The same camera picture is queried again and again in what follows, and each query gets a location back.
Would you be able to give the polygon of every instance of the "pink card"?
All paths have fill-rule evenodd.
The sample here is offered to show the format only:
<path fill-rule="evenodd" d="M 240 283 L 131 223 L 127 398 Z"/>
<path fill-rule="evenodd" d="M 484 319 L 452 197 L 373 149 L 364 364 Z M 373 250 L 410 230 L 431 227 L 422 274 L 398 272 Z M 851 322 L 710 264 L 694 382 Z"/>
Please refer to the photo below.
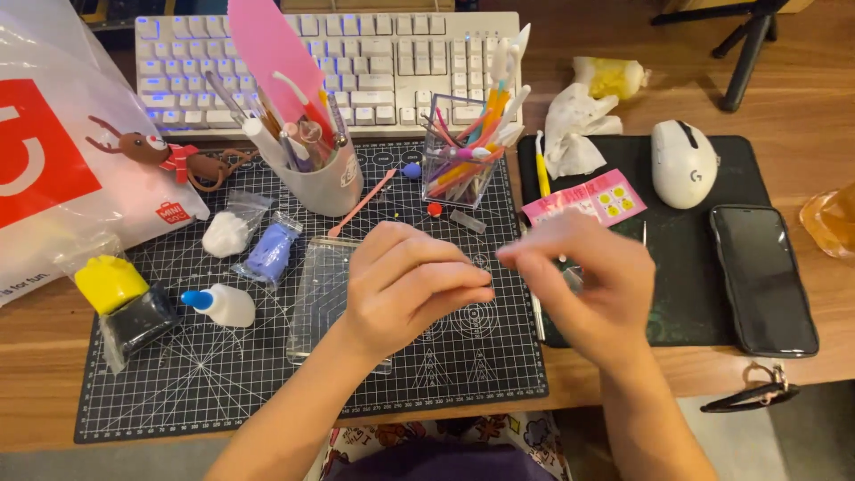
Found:
<path fill-rule="evenodd" d="M 613 169 L 584 184 L 559 190 L 524 205 L 522 211 L 534 226 L 569 207 L 596 217 L 605 227 L 629 219 L 647 208 L 621 171 Z"/>
<path fill-rule="evenodd" d="M 323 88 L 324 74 L 275 2 L 230 0 L 228 23 L 234 48 L 285 122 L 295 122 L 304 109 L 291 88 L 273 78 L 275 70 L 293 80 L 319 106 L 317 92 Z"/>

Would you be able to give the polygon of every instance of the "black phone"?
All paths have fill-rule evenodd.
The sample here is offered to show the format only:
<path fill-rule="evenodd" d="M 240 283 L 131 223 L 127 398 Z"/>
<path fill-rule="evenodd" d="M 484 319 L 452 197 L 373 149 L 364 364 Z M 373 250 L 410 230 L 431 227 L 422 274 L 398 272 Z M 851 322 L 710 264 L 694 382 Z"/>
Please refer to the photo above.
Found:
<path fill-rule="evenodd" d="M 781 213 L 717 205 L 710 222 L 741 348 L 773 358 L 816 355 L 817 328 Z"/>

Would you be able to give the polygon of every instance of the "tripod leg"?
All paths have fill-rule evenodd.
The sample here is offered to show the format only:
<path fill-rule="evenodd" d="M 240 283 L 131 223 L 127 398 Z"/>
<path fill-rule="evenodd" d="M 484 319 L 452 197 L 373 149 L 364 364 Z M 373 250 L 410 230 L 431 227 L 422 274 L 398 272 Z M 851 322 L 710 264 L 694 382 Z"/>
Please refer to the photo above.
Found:
<path fill-rule="evenodd" d="M 742 45 L 740 59 L 736 63 L 733 77 L 730 78 L 728 92 L 719 103 L 719 109 L 725 112 L 735 112 L 739 109 L 771 22 L 772 16 L 765 15 L 754 17 L 746 23 L 745 27 L 748 31 L 746 42 Z"/>
<path fill-rule="evenodd" d="M 734 5 L 722 5 L 721 7 L 709 7 L 708 9 L 686 10 L 674 12 L 673 14 L 656 15 L 650 21 L 654 27 L 667 25 L 669 23 L 680 23 L 683 21 L 706 20 L 717 17 L 730 17 L 736 15 L 748 15 L 754 7 L 754 2 L 736 3 Z"/>
<path fill-rule="evenodd" d="M 772 22 L 769 24 L 769 31 L 766 33 L 766 41 L 778 41 L 778 15 L 772 15 Z"/>
<path fill-rule="evenodd" d="M 728 37 L 724 39 L 721 45 L 718 45 L 715 49 L 712 50 L 712 56 L 714 58 L 724 58 L 728 54 L 730 49 L 734 48 L 736 44 L 738 44 L 740 40 L 742 40 L 746 36 L 746 34 L 748 33 L 748 25 L 750 23 L 751 21 L 747 21 L 742 25 L 736 27 L 736 30 L 734 30 L 730 35 L 728 35 Z"/>

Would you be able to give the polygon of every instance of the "black tripod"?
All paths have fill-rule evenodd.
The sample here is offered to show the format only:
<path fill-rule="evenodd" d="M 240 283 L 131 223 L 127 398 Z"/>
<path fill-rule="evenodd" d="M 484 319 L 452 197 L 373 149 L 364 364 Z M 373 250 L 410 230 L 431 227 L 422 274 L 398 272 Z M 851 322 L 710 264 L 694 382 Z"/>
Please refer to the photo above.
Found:
<path fill-rule="evenodd" d="M 685 12 L 674 12 L 673 14 L 657 15 L 651 20 L 653 26 L 666 25 L 669 23 L 681 23 L 683 21 L 706 20 L 709 18 L 729 17 L 736 15 L 751 15 L 745 23 L 736 27 L 721 45 L 712 51 L 715 58 L 724 58 L 736 44 L 746 38 L 742 45 L 740 60 L 736 63 L 734 75 L 730 79 L 728 92 L 719 102 L 718 108 L 725 112 L 735 112 L 742 103 L 745 96 L 748 81 L 754 71 L 754 64 L 760 55 L 763 41 L 774 42 L 778 39 L 778 23 L 775 19 L 778 10 L 787 4 L 789 0 L 757 0 L 756 2 L 736 3 L 734 5 L 723 5 L 709 9 L 688 10 Z"/>

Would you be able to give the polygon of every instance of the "pen holder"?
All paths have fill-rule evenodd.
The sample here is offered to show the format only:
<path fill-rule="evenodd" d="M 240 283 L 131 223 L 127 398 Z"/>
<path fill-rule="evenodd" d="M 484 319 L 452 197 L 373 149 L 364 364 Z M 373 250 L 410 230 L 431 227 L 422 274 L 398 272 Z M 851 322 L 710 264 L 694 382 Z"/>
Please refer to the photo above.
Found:
<path fill-rule="evenodd" d="M 340 147 L 333 161 L 315 172 L 274 169 L 300 204 L 315 214 L 341 217 L 353 210 L 363 194 L 363 172 L 353 142 Z"/>
<path fill-rule="evenodd" d="M 452 108 L 451 115 L 446 122 L 452 120 L 454 109 L 467 108 L 481 112 L 484 102 L 471 98 L 452 97 L 449 95 L 434 94 L 431 103 L 431 123 L 436 124 L 436 108 L 441 109 L 446 105 Z M 422 199 L 427 202 L 439 202 L 446 205 L 457 205 L 474 209 L 481 202 L 487 185 L 490 183 L 492 172 L 496 168 L 496 156 L 486 157 L 479 160 L 471 157 L 466 149 L 467 141 L 471 134 L 467 134 L 459 140 L 461 148 L 455 145 L 456 136 L 445 131 L 440 132 L 441 126 L 432 132 L 428 130 L 425 134 L 424 158 L 422 160 Z"/>

